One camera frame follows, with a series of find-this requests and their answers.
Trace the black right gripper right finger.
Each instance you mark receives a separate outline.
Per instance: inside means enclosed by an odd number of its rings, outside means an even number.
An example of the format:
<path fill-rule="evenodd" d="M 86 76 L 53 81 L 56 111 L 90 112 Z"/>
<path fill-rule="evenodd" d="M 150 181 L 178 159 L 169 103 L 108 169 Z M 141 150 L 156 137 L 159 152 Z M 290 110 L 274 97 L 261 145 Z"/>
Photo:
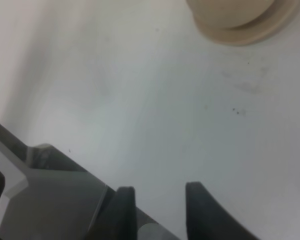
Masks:
<path fill-rule="evenodd" d="M 256 240 L 234 219 L 201 182 L 185 186 L 186 232 L 189 240 Z"/>

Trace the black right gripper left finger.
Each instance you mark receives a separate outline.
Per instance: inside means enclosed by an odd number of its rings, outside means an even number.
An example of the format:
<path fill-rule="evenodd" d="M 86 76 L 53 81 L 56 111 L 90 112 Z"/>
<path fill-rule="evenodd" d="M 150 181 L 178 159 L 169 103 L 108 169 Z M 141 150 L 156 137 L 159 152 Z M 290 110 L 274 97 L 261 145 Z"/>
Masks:
<path fill-rule="evenodd" d="M 135 240 L 137 207 L 135 189 L 120 187 L 86 235 L 87 240 Z"/>

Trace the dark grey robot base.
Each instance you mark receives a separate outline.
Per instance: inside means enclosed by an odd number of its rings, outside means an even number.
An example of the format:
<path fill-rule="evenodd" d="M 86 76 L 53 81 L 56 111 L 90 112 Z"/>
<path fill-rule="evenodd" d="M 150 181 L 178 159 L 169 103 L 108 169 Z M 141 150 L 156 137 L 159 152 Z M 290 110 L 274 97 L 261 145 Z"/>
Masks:
<path fill-rule="evenodd" d="M 0 124 L 0 240 L 87 240 L 117 190 L 49 144 Z M 136 206 L 136 240 L 176 236 Z"/>

